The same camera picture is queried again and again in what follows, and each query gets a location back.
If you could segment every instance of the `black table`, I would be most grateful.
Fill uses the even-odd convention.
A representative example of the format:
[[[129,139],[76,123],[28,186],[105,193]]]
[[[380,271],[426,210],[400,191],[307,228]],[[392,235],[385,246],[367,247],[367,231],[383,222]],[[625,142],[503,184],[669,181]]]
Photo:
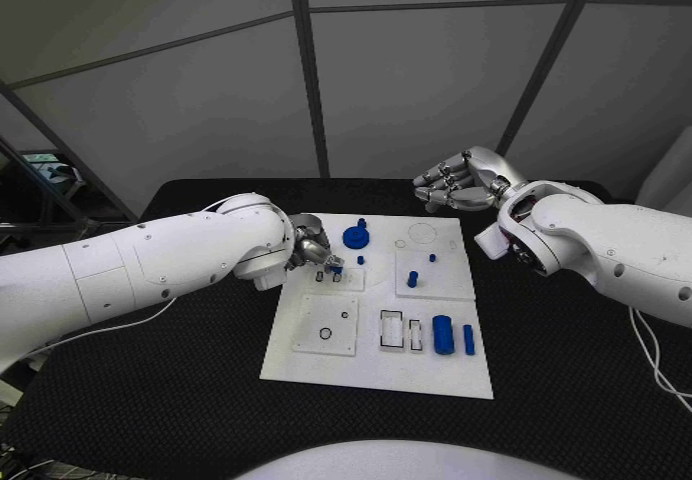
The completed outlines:
[[[163,186],[144,220],[248,191],[289,214],[426,215],[403,180],[186,180]],[[157,478],[232,476],[297,450],[372,438],[477,447],[591,479],[692,478],[692,416],[653,382],[625,307],[573,272],[542,278],[510,258],[487,260],[473,235],[493,211],[436,215],[461,219],[493,401],[259,380],[279,288],[256,292],[229,278],[155,321],[56,348],[4,441]],[[651,326],[666,374],[690,389],[692,332]]]

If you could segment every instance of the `rectangular slot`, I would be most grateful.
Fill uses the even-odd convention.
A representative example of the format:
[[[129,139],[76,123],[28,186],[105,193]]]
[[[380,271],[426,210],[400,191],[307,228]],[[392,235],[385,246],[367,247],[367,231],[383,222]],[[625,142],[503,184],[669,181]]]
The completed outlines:
[[[408,321],[408,330],[411,333],[411,352],[422,352],[422,333],[421,333],[421,321],[409,320]]]
[[[389,352],[403,351],[403,316],[400,312],[379,312],[379,347]]]

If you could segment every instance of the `small part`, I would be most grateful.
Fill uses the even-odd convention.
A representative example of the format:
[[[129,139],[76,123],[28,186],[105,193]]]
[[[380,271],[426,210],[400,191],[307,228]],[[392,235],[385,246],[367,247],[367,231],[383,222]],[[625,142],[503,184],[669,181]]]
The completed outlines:
[[[435,353],[451,355],[454,353],[454,336],[451,332],[451,318],[447,315],[432,317],[432,336]]]
[[[411,319],[408,321],[408,330],[411,333],[411,352],[422,352],[422,333],[421,333],[421,321]]]
[[[379,347],[389,352],[403,351],[403,316],[400,312],[379,312]]]
[[[343,244],[353,250],[363,248],[370,242],[370,234],[364,228],[364,219],[357,220],[357,225],[349,227],[343,232]]]
[[[406,285],[411,287],[411,288],[415,288],[415,285],[418,283],[418,272],[413,270],[409,272],[408,274],[408,282],[406,282]]]
[[[464,325],[464,347],[465,354],[475,355],[475,345],[473,344],[473,328],[470,325]]]

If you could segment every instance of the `hole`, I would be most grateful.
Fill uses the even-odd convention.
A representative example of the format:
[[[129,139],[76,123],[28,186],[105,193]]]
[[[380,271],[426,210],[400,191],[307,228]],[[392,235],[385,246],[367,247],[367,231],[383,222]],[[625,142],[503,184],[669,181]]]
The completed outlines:
[[[689,300],[689,297],[692,297],[692,288],[689,287],[682,287],[680,291],[677,292],[677,298],[684,301]]]

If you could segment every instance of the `white board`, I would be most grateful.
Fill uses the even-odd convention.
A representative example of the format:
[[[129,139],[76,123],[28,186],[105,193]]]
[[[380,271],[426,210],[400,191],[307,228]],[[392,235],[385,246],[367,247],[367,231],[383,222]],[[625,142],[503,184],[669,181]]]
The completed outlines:
[[[321,270],[317,266],[305,266],[288,272],[259,378],[491,399],[493,389],[458,220],[361,216],[367,223],[370,243],[363,249],[351,250],[343,245],[341,235],[346,228],[356,225],[360,216],[315,215],[323,222],[331,251],[346,260],[344,277],[349,276],[350,280],[340,285],[340,282],[333,282],[331,274],[325,273],[323,281],[317,282],[317,271]],[[412,229],[413,225],[421,224],[426,226]],[[441,279],[454,278],[461,282],[465,293],[447,299],[398,296],[396,258],[399,257],[400,270],[406,268],[403,259],[408,254],[396,252],[419,252],[423,259],[434,253],[436,262],[429,267],[439,273]],[[356,262],[359,255],[364,257],[363,265]],[[429,280],[429,274],[425,273],[421,274],[421,281],[423,275]],[[315,318],[307,318],[305,296],[311,297],[311,301],[315,297],[323,297],[318,307],[321,314]],[[347,335],[340,337],[344,343],[338,343],[338,353],[297,351],[297,339],[312,335],[315,341],[323,328],[315,330],[315,326],[323,322],[338,321],[338,315],[350,300],[357,300],[354,355],[349,356],[350,352],[346,353],[341,349]],[[402,312],[405,347],[400,352],[380,348],[382,310]],[[435,315],[451,317],[455,344],[451,355],[438,355],[434,351]],[[411,320],[419,320],[422,352],[411,351]],[[474,333],[473,356],[464,353],[465,324],[471,325]],[[307,332],[301,330],[305,325],[312,325]],[[312,345],[311,350],[321,349],[318,345],[317,342],[317,347]]]

